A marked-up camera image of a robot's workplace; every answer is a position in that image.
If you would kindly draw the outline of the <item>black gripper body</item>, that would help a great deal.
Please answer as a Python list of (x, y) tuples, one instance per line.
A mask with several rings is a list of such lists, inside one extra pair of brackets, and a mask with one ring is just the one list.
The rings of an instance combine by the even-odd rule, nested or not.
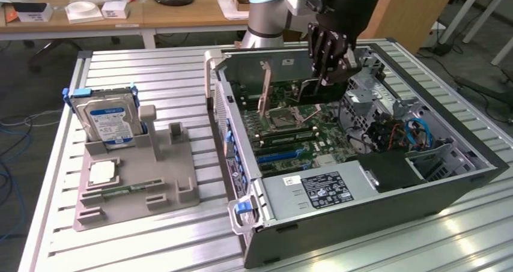
[(315, 16), (319, 27), (344, 35), (355, 46), (358, 36), (367, 28), (378, 0), (320, 0), (322, 12)]

